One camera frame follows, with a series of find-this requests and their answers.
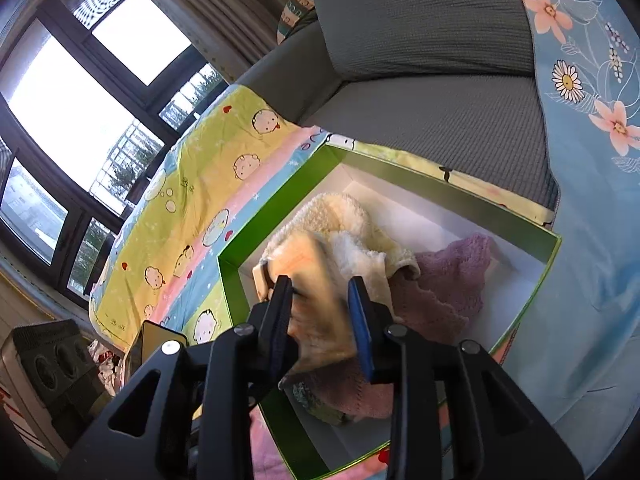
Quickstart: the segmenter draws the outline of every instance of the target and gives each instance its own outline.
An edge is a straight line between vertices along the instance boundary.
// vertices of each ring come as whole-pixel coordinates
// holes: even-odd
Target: silver bolt
[[[386,327],[386,333],[394,337],[404,337],[406,336],[406,327],[398,324],[389,325]]]
[[[178,350],[180,350],[180,343],[172,339],[171,341],[165,341],[164,343],[162,343],[161,348],[163,354],[173,355]]]
[[[234,327],[234,332],[239,336],[249,335],[254,333],[255,327],[248,323],[240,323]]]
[[[462,351],[466,354],[477,354],[480,351],[480,345],[472,339],[466,339],[460,345]]]

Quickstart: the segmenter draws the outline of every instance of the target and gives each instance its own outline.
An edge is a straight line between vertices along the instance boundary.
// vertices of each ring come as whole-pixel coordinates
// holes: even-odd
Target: purple towel
[[[407,279],[402,270],[389,279],[396,316],[426,339],[452,344],[482,308],[490,242],[476,234],[437,253],[416,254],[418,280]],[[313,370],[303,381],[322,402],[347,415],[391,415],[393,386],[367,383],[357,357]]]

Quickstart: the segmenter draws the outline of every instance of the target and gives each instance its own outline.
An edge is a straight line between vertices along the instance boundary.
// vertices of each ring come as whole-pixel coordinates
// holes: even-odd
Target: window frame
[[[171,147],[195,121],[193,112],[201,110],[200,113],[202,113],[228,85],[224,80],[216,85],[178,129],[165,123],[159,115],[160,112],[182,86],[207,64],[207,60],[193,45],[190,45],[149,85],[145,85],[92,34],[95,27],[124,1],[126,0],[118,1],[91,28],[86,28],[73,15],[73,12],[66,8],[62,0],[45,0],[36,8],[29,23],[21,30],[9,54],[31,23],[34,20],[40,20],[49,33],[98,84],[164,143],[159,153],[132,186],[127,194],[128,198],[136,185],[141,187],[142,183],[148,183],[154,176]],[[0,70],[5,61],[6,58],[0,59]],[[87,309],[88,301],[68,287],[86,231],[92,219],[95,218],[113,234],[118,235],[130,214],[130,207],[126,207],[122,215],[118,216],[71,179],[25,131],[2,96],[0,96],[0,137],[11,151],[6,174],[2,176],[0,182],[0,201],[4,196],[14,160],[17,159],[45,191],[67,211],[50,264],[38,256],[4,221],[0,221],[0,238],[11,252],[44,282]],[[128,156],[122,148],[120,152]]]

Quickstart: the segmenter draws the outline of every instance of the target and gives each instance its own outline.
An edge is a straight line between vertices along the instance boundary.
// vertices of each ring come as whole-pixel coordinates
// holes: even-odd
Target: green box
[[[255,292],[252,296],[250,290],[250,268],[261,254],[261,247],[300,205],[326,190],[352,194],[392,238],[415,251],[438,250],[471,232],[488,232],[494,244],[483,293],[485,306],[464,336],[473,337],[491,352],[500,347],[519,322],[560,245],[560,238],[545,228],[443,180],[325,144],[220,254],[220,276],[233,324],[246,320],[250,304],[255,301]],[[332,431],[338,430],[306,420],[301,409],[295,409],[283,392],[271,392],[260,407],[296,480],[334,474],[377,452],[386,446],[388,439],[387,432],[386,438],[378,436],[372,443],[370,436],[376,431],[383,434],[386,422],[365,420],[360,434],[355,426],[349,428],[355,434],[350,452],[341,452],[338,447],[336,452],[328,452]],[[341,435],[348,438],[350,434]],[[366,449],[357,451],[363,446]]]

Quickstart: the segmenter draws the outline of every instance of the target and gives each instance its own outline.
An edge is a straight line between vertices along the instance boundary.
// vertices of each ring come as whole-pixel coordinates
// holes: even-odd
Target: blue floral fabric
[[[640,41],[615,0],[523,3],[562,247],[504,367],[549,421],[563,420],[556,428],[588,472],[603,457],[589,456],[594,435],[567,423],[570,410],[627,351],[640,314]],[[630,388],[637,399],[638,381]]]

